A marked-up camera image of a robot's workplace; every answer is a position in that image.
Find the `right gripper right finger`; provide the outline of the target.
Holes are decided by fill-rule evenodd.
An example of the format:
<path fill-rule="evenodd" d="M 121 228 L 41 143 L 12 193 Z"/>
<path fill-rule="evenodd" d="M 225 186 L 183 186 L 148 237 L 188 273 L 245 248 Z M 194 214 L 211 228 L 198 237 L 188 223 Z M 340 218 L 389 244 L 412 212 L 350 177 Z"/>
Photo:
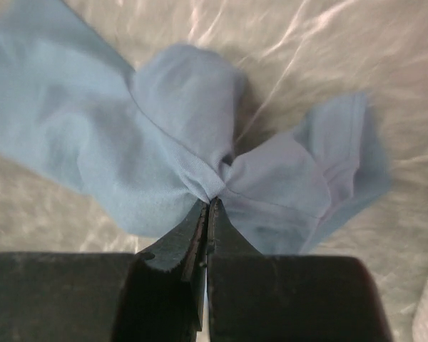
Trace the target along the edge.
<path fill-rule="evenodd" d="M 264 255 L 210 203 L 212 341 L 391 341 L 377 285 L 352 256 Z"/>

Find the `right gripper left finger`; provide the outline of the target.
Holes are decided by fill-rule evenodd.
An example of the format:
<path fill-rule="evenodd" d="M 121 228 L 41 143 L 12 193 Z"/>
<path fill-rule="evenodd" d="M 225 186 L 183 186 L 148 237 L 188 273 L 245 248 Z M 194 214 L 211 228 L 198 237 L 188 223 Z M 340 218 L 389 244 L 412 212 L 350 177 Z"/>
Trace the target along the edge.
<path fill-rule="evenodd" d="M 137 254 L 0 252 L 0 341 L 194 341 L 207 214 Z"/>

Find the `blue t shirt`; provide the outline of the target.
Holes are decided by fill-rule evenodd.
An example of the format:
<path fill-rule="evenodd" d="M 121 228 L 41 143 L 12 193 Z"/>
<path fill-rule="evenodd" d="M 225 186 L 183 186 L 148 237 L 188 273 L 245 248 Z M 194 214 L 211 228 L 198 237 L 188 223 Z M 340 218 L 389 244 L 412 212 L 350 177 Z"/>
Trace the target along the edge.
<path fill-rule="evenodd" d="M 161 237 L 223 201 L 260 252 L 307 252 L 389 189 L 367 98 L 348 93 L 236 155 L 245 74 L 176 44 L 132 68 L 61 1 L 0 16 L 0 155 L 94 197 L 131 234 Z"/>

